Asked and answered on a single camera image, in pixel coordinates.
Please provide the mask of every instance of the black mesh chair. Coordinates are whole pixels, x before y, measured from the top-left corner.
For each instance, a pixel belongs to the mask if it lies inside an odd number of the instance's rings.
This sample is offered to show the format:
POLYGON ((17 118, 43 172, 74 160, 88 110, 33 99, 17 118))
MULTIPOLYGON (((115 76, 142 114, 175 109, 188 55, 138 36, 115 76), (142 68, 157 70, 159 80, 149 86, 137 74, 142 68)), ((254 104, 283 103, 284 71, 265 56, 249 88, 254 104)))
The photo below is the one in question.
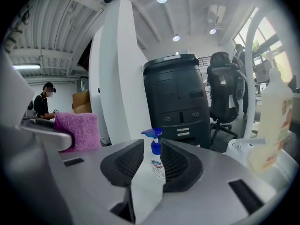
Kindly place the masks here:
POLYGON ((210 117, 217 121, 210 126, 211 130, 215 130, 211 144, 220 130, 233 135, 234 139, 238 137, 231 131, 231 124, 221 125, 234 121, 239 115, 238 100, 243 97, 245 84, 238 70, 236 64, 230 63, 226 52, 214 53, 210 58, 210 66, 207 68, 211 95, 210 117))

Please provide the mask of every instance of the chair headrest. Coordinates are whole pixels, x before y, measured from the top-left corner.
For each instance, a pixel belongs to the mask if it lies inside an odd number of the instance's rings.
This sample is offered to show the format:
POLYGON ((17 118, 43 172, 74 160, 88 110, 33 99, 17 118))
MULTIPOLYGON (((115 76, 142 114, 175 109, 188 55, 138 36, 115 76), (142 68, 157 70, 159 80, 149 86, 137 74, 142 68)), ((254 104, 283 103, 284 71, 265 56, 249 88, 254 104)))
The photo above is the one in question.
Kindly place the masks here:
POLYGON ((210 57, 211 67, 224 67, 228 63, 230 63, 230 60, 226 52, 216 52, 210 57))

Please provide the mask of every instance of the white hose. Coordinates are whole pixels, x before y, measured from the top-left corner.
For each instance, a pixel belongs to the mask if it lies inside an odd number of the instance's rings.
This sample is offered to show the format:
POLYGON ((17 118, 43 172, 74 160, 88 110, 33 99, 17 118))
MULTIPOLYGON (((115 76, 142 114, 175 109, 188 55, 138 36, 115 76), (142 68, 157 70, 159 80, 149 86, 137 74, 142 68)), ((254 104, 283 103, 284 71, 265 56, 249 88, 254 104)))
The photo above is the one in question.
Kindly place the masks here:
POLYGON ((246 36, 245 68, 246 68, 246 76, 247 76, 247 84, 248 84, 249 107, 247 113, 247 124, 244 133, 244 138, 250 138, 251 136, 251 131, 254 122, 254 115, 255 115, 255 84, 254 84, 253 70, 252 70, 252 45, 254 41, 254 36, 260 22, 273 9, 274 8, 272 8, 270 4, 266 4, 262 6, 254 15, 250 23, 250 26, 248 28, 248 32, 246 36))

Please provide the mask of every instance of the purple towel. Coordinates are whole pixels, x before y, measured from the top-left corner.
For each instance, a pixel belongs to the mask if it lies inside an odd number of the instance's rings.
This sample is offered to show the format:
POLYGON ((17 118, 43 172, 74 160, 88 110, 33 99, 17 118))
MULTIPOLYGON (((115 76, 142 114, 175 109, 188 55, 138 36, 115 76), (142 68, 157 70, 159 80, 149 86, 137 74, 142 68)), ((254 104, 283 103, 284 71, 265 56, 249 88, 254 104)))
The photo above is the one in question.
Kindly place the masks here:
POLYGON ((97 115, 60 112, 55 115, 54 130, 70 132, 74 146, 64 152, 86 151, 101 147, 97 115))

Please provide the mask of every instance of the blue pump nozzle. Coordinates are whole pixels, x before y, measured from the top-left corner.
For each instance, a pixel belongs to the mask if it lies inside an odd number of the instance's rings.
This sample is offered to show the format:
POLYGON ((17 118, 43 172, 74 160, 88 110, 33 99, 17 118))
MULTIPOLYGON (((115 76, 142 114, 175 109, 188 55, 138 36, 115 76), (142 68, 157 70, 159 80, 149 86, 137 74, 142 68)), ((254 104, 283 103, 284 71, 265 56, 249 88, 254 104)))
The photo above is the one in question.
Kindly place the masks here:
POLYGON ((153 137, 154 140, 151 143, 151 149, 153 154, 160 155, 161 151, 161 143, 158 139, 158 136, 160 136, 163 133, 163 130, 161 128, 152 128, 148 129, 146 131, 141 132, 142 134, 145 134, 147 137, 153 137))

